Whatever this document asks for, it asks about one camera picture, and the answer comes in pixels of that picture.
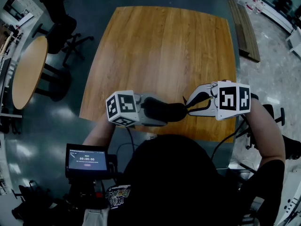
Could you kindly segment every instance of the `wooden bench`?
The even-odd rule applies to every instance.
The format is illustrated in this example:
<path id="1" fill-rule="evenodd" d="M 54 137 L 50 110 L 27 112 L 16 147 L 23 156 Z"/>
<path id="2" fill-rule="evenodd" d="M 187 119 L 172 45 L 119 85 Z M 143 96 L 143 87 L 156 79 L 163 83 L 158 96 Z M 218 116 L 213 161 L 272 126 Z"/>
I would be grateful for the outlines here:
<path id="1" fill-rule="evenodd" d="M 228 0 L 228 3 L 235 24 L 239 55 L 260 62 L 256 37 L 246 9 L 234 0 Z"/>

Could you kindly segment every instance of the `black device frame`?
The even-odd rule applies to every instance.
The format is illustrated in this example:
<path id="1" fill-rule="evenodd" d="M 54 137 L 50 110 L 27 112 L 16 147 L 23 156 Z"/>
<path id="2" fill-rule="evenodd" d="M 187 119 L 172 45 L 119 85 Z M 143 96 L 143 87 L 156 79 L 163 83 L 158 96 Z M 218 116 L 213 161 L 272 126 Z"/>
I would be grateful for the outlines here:
<path id="1" fill-rule="evenodd" d="M 107 170 L 70 169 L 69 168 L 70 150 L 104 152 Z M 65 176 L 66 178 L 72 178 L 72 179 L 86 178 L 86 179 L 93 179 L 93 180 L 111 178 L 107 148 L 104 146 L 77 145 L 77 144 L 67 143 L 66 159 L 65 159 Z"/>

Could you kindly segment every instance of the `round wooden table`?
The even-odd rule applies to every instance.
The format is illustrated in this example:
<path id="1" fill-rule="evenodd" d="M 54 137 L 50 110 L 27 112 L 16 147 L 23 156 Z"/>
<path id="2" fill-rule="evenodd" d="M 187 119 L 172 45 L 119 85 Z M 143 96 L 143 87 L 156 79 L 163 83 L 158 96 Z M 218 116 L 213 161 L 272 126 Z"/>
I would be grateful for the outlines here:
<path id="1" fill-rule="evenodd" d="M 45 63 L 48 53 L 48 42 L 45 36 L 37 37 L 22 54 L 16 68 L 13 81 L 13 103 L 18 110 L 23 109 L 30 101 L 33 93 L 49 96 L 55 101 L 62 99 L 67 93 L 70 85 L 70 72 L 68 70 L 57 70 Z M 43 73 L 47 69 L 55 74 L 50 76 Z M 37 88 L 39 80 L 49 81 L 49 90 Z"/>

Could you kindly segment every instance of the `forearm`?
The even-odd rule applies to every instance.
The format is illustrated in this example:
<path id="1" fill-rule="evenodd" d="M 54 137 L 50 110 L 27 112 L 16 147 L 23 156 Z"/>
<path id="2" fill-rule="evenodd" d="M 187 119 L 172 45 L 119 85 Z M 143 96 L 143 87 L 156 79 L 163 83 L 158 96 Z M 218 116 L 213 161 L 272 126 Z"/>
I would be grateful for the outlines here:
<path id="1" fill-rule="evenodd" d="M 285 162 L 285 146 L 280 129 L 258 100 L 251 99 L 251 112 L 246 114 L 246 118 L 262 156 L 261 165 L 274 159 Z"/>
<path id="2" fill-rule="evenodd" d="M 114 129 L 115 124 L 108 122 L 107 115 L 104 113 L 85 139 L 83 145 L 109 146 Z"/>

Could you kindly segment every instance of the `person's left arm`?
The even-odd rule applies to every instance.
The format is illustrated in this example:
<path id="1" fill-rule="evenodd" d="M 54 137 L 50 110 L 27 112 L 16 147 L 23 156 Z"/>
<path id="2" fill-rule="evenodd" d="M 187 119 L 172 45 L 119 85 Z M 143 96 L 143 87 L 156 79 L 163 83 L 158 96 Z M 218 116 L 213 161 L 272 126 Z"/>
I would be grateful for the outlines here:
<path id="1" fill-rule="evenodd" d="M 108 147 L 116 125 L 108 121 L 107 114 L 104 113 L 97 125 L 85 139 L 83 145 L 97 145 Z"/>

